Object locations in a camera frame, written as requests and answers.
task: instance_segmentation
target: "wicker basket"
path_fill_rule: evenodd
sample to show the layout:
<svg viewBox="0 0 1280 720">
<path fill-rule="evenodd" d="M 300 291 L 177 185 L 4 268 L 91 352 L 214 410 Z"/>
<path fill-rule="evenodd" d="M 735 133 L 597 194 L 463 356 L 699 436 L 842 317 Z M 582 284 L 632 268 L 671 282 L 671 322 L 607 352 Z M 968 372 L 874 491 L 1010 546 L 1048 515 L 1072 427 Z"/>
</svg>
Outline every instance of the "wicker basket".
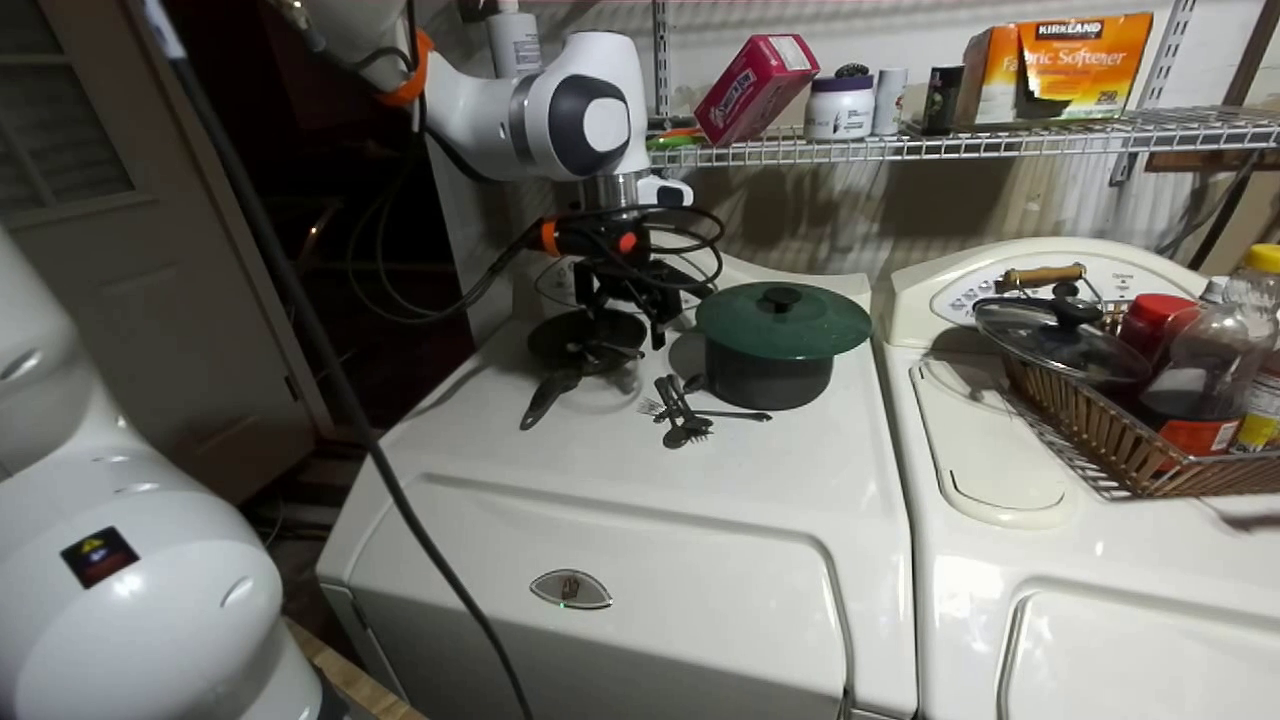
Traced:
<svg viewBox="0 0 1280 720">
<path fill-rule="evenodd" d="M 1077 451 L 1109 469 L 1132 497 L 1280 491 L 1280 451 L 1187 456 L 1132 412 L 1063 372 L 1003 352 L 1010 388 Z"/>
</svg>

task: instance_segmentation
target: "white door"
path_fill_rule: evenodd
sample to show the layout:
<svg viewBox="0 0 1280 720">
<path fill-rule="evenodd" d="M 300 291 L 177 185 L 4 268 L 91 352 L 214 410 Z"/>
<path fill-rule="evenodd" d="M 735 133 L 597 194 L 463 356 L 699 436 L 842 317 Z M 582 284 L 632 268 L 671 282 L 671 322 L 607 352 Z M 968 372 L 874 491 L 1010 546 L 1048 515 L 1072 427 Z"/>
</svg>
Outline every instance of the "white door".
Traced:
<svg viewBox="0 0 1280 720">
<path fill-rule="evenodd" d="M 300 401 L 316 385 L 208 135 L 141 33 L 125 0 L 0 10 L 0 215 L 128 421 L 242 500 L 316 445 Z"/>
</svg>

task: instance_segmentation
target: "metal shelf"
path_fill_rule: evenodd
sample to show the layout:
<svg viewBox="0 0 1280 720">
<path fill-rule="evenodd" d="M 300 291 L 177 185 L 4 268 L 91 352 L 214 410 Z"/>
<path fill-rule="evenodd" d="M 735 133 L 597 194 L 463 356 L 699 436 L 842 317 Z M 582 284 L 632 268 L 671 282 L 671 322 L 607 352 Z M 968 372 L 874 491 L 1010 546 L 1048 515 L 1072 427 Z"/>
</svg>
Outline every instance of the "metal shelf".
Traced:
<svg viewBox="0 0 1280 720">
<path fill-rule="evenodd" d="M 995 162 L 995 156 L 1119 156 L 1119 152 L 1251 152 L 1280 148 L 1280 118 L 1205 109 L 1138 114 L 1094 124 L 983 129 L 946 135 L 868 135 L 857 144 L 809 144 L 800 135 L 742 140 L 726 148 L 653 148 L 656 170 L 758 170 L 851 162 Z"/>
</svg>

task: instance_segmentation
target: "white washing machine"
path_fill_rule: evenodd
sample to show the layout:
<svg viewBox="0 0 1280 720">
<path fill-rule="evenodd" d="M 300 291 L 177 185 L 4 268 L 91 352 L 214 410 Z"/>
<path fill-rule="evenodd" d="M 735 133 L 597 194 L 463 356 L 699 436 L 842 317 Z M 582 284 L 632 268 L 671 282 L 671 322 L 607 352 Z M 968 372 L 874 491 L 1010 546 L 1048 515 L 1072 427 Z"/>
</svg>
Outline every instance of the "white washing machine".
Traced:
<svg viewBox="0 0 1280 720">
<path fill-rule="evenodd" d="M 718 284 L 779 273 L 726 265 Z M 793 275 L 868 309 L 865 275 Z M 495 626 L 540 720 L 906 715 L 912 541 L 872 346 L 773 421 L 712 416 L 664 448 L 646 352 L 635 391 L 537 391 L 510 322 L 384 439 L 405 491 Z M 433 720 L 514 700 L 479 629 L 358 474 L 318 556 L 358 659 Z"/>
<path fill-rule="evenodd" d="M 1205 282 L 1109 239 L 1014 239 L 874 290 L 914 541 L 919 715 L 1275 715 L 1280 497 L 1122 500 L 963 349 L 1003 268 L 1082 265 L 1122 301 Z"/>
</svg>

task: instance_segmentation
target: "box on shelf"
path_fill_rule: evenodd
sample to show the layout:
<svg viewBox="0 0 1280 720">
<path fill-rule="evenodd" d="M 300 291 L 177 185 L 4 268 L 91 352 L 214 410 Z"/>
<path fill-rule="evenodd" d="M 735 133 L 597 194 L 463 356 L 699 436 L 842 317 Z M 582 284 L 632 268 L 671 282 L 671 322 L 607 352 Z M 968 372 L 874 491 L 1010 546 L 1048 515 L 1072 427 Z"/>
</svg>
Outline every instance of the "box on shelf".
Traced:
<svg viewBox="0 0 1280 720">
<path fill-rule="evenodd" d="M 963 48 L 957 124 L 1034 124 L 1119 118 L 1150 11 L 995 23 Z"/>
<path fill-rule="evenodd" d="M 816 56 L 805 36 L 746 36 L 693 118 L 707 144 L 746 140 L 758 135 L 813 77 Z"/>
</svg>

